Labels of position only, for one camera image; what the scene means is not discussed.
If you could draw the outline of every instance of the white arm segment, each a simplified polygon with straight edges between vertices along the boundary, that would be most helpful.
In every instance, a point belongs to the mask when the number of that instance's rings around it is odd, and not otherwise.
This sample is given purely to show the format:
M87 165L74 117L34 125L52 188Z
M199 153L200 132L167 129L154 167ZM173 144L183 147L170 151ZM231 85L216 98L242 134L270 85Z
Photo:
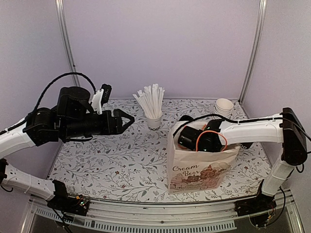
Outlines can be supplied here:
M34 142L23 133L26 123L7 133L0 135L0 159L18 150L34 147Z
M54 197L55 186L52 181L34 177L10 164L6 166L5 174L7 178L2 181L1 185L18 188L24 193L34 194L45 200L51 200Z
M281 156L282 153L273 165L269 175L263 181L261 192L266 196L273 197L277 193L279 187L287 180L288 176L296 167L282 161Z
M23 133L25 127L26 123L0 135L0 159L18 150L35 146L30 137ZM16 187L25 193L37 195L45 200L50 200L54 197L55 188L52 181L34 177L16 169L10 164L6 166L5 174L7 178L2 181L1 185Z
M102 104L101 104L103 94L104 94L104 89L100 89L96 91L92 99L91 106L94 109L94 111L97 112L98 115L101 115L103 113Z
M282 117L280 114L263 118ZM228 144L246 142L283 142L283 129L280 127L282 120L263 120L250 123L230 123L224 121L220 125L220 133L227 139ZM219 137L222 145L225 140Z

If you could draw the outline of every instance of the stack of paper cups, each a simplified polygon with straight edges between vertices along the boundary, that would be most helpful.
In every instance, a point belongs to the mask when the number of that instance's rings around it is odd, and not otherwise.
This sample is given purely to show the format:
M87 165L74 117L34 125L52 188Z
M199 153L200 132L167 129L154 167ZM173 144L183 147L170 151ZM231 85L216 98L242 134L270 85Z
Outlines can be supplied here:
M214 113L229 118L233 109L233 103L227 99L216 100Z

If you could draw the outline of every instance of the white paper cup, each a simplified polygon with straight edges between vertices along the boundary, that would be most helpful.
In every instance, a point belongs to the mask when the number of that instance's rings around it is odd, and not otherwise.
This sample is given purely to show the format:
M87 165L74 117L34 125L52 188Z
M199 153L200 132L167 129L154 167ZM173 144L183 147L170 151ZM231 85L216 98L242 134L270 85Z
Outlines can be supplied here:
M214 109L214 112L217 112L221 115L229 115L232 112L232 109L230 111L222 111L222 110L218 110L217 108Z
M230 118L231 112L232 112L232 111L230 111L230 112L228 112L228 113L223 113L223 112L217 110L217 108L214 108L214 114L218 114L218 115L221 115L221 116L226 117L226 118ZM216 119L221 119L220 117L217 117L217 116L213 116L212 118L213 118L214 120L216 120Z
M227 99L218 99L216 100L216 106L219 110L231 110L233 108L233 103Z
M219 120L219 119L221 119L221 118L218 117L218 116L212 116L212 119L213 119L213 120Z
M217 105L215 105L215 109L216 109L217 111L224 112L224 113L228 113L228 112L231 112L231 111L232 111L232 108L231 108L231 109L226 109L226 110L224 110L224 109L220 109Z
M150 130L157 131L160 129L162 115L163 115L163 113L161 112L161 116L158 118L152 119L152 118L146 117L147 118L147 125L148 125L148 128Z

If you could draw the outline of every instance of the metal frame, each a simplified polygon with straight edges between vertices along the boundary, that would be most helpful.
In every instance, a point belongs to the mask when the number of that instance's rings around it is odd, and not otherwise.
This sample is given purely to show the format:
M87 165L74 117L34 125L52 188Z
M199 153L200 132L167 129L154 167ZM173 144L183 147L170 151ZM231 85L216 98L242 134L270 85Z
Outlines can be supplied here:
M295 233L303 233L294 199L289 189L285 190L285 195L288 213L291 215L292 229ZM276 194L277 209L282 208L283 200L283 194L278 192ZM234 201L157 204L92 199L86 217L74 216L73 222L67 223L86 229L112 233L222 232L235 229L235 220L248 217L237 216L234 211ZM44 200L32 197L22 233L29 233L35 215L60 221L53 210L46 206Z
M248 63L247 71L246 71L246 76L245 76L244 83L243 83L242 90L241 90L240 97L239 97L239 102L241 104L243 104L245 101L247 89L251 81L254 64L256 60L256 55L257 55L258 48L259 48L259 41L260 41L261 32L263 28L264 17L266 13L266 5L267 5L267 0L260 0L255 39L254 39L254 43L252 47L251 57L249 59L249 63Z
M68 60L68 65L69 65L71 72L77 72L76 66L73 60L70 42L69 42L69 35L67 31L63 0L55 0L55 3L56 3L56 11L57 11L57 16L58 16L59 27L60 27L60 31L62 34L62 39L63 39L63 43L65 47L67 60ZM73 75L72 80L75 86L80 86L79 78L77 75Z
M66 52L67 59L68 59L68 64L69 64L71 72L76 72L76 66L74 63L72 50L71 50L71 46L70 46L70 42L69 42L69 34L67 31L63 0L55 0L55 3L56 3L56 10L57 10L59 26L60 26L60 30L61 30L61 34L62 34L62 38L63 38L63 42L64 42L65 52ZM241 104L243 104L245 101L246 93L247 93L247 90L248 90L248 87L250 84L250 80L251 80L251 76L253 73L256 55L257 55L257 51L259 48L259 41L260 41L260 37L261 37L261 32L262 32L262 28L263 28L263 24L264 24L266 5L267 5L267 0L260 0L255 38L254 38L251 56L250 56L250 59L248 62L248 67L247 67L245 79L243 82L242 90L241 90L241 93L239 96L239 102ZM72 80L73 80L74 85L80 86L79 78L77 75L73 75Z
M53 169L53 167L54 167L54 164L56 163L56 159L57 159L57 157L58 157L58 155L59 155L59 152L61 151L61 149L62 149L62 147L63 147L63 144L64 144L63 142L60 142L60 143L59 143L59 146L58 146L56 152L55 152L54 155L53 155L53 163L52 163L52 166L51 166L51 168L50 168L50 170L49 170L48 175L46 176L46 180L49 178L49 176L50 176L50 174L51 174L51 172L52 172L52 169Z

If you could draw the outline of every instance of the orange cable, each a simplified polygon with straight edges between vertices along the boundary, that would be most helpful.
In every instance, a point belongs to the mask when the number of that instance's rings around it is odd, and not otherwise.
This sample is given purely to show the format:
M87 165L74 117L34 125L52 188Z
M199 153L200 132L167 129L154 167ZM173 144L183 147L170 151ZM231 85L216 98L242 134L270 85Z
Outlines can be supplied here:
M180 145L180 144L178 144L178 147L179 147L180 149L182 149L182 150L187 150L187 149L188 149L187 147L184 147L184 146L182 146L182 145Z
M205 133L216 133L216 134L218 134L219 136L223 137L223 139L225 140L225 147L222 149L222 151L224 151L225 149L227 149L228 141L227 141L227 139L225 138L225 136L223 136L221 133L218 133L218 132L213 131L213 130L205 130L205 131L203 131L203 132L198 136L198 139L196 140L195 151L198 151L198 144L199 144L200 137L201 137L203 134L205 134Z

